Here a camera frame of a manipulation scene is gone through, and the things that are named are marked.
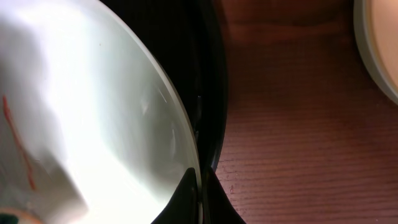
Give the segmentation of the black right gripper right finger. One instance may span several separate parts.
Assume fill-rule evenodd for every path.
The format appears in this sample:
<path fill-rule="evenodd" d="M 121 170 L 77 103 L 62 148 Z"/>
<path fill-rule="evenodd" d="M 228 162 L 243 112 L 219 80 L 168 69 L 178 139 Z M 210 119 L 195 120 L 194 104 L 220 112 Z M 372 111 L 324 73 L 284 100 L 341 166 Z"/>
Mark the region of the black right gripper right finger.
<path fill-rule="evenodd" d="M 214 170 L 207 167 L 202 174 L 204 224 L 245 224 L 233 208 Z"/>

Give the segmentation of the yellow plate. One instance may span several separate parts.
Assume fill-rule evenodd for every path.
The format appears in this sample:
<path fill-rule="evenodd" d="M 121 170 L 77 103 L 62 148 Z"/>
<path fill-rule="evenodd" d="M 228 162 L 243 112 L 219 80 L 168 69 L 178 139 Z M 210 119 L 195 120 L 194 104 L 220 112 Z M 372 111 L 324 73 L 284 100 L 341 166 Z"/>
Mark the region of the yellow plate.
<path fill-rule="evenodd" d="M 397 0 L 372 0 L 370 7 L 378 54 L 397 88 Z"/>

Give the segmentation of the light green plate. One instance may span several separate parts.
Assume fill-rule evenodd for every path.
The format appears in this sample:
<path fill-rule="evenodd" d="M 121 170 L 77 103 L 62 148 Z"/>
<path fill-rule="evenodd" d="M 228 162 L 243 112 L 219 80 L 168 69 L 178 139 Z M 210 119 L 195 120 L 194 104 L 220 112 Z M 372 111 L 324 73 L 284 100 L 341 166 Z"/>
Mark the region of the light green plate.
<path fill-rule="evenodd" d="M 151 223 L 200 165 L 160 63 L 100 1 L 1 0 L 1 213 Z"/>
<path fill-rule="evenodd" d="M 387 77 L 387 70 L 379 56 L 371 25 L 370 1 L 354 0 L 353 27 L 361 60 L 379 89 L 397 104 L 397 85 Z"/>

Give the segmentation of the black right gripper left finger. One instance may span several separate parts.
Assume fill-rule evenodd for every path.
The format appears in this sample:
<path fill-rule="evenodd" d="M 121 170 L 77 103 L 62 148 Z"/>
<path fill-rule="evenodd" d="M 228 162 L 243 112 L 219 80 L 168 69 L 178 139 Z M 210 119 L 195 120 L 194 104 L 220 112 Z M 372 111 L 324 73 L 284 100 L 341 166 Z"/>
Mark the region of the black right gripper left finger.
<path fill-rule="evenodd" d="M 188 168 L 174 194 L 152 224 L 197 224 L 198 187 L 194 168 Z"/>

